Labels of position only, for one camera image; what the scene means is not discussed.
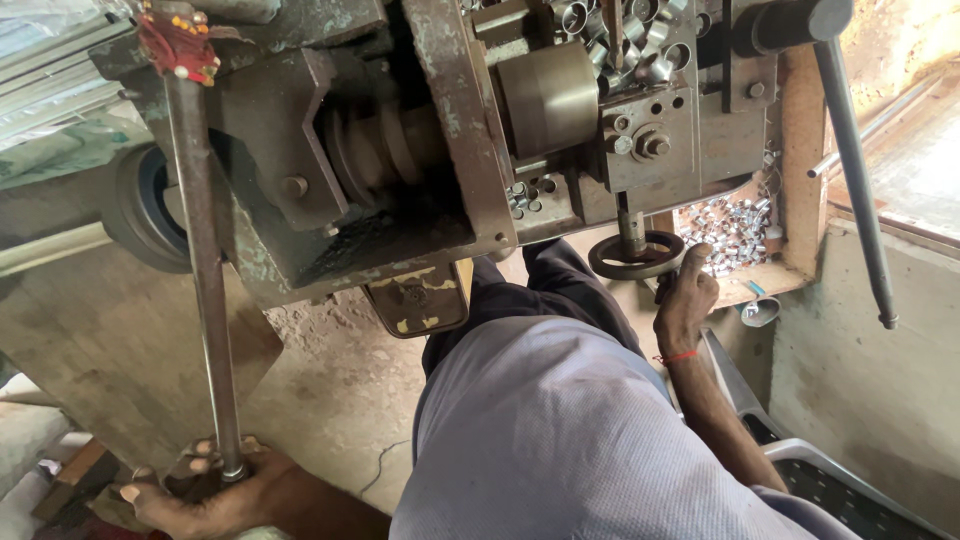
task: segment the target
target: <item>hand wheel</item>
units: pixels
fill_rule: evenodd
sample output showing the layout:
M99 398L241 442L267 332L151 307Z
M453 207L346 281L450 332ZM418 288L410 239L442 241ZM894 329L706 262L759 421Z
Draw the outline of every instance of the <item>hand wheel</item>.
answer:
M647 231L644 239L647 249L632 258L624 256L620 248L619 234L601 241L590 250L590 268L598 276L610 280L635 282L654 278L680 267L684 259L684 241L679 236L662 231ZM652 244L663 246L668 251L657 251Z

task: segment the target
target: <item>hand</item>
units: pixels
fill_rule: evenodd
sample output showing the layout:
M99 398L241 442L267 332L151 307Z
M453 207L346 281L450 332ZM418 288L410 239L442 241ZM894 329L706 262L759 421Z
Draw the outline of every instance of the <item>hand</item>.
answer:
M165 487L153 469L141 467L120 495L133 504L139 521L175 540L217 538L267 525L283 528L286 520L309 511L321 480L254 437L244 437L242 450L250 477L220 493L219 456L213 442L201 440L183 452Z
M720 295L720 285L703 271L712 249L697 244L687 250L680 276L663 297L654 332L664 358L696 349L700 327Z

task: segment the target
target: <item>red thread bracelet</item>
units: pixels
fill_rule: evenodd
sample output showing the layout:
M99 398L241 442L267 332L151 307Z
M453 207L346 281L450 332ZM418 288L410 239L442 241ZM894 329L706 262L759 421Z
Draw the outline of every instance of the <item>red thread bracelet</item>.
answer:
M696 356L696 355L697 355L696 351L687 351L686 353L680 353L679 355L668 356L666 358L664 358L663 356L654 356L654 360L658 361L663 365L666 365L672 361L682 360L684 358L690 358L691 356Z

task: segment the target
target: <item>fingernail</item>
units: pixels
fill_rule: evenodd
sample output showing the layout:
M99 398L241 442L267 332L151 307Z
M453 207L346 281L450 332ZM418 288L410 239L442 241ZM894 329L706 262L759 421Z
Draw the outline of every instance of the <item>fingernail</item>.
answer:
M123 497L124 501L132 503L136 500L136 496L140 495L140 490L133 485L125 485L120 488L120 497Z
M196 459L190 461L190 470L195 473L202 473L206 470L207 460L202 457L197 457Z

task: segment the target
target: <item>floor crack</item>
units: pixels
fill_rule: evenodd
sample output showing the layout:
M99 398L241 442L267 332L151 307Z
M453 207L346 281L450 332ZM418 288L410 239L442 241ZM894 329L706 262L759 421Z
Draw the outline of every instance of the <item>floor crack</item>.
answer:
M367 493L367 490L370 489L370 488L372 488L373 485L376 483L376 481L380 479L380 475L383 474L383 456L384 456L387 452L389 452L390 450L393 450L394 447L399 446L399 445L401 445L401 444L403 444L403 443L408 443L408 442L410 442L410 439L406 439L406 440L403 440L403 441L395 442L394 444L392 444L392 445L388 446L387 448L383 449L382 451L380 451L380 455L379 455L379 456L377 457L377 459L376 459L376 476L373 477L372 480L370 480L370 483L368 483L367 485L365 485L365 486L363 487L363 489L360 490L360 493L358 494L359 497L362 498L362 497L363 497L363 494L364 494L364 493Z

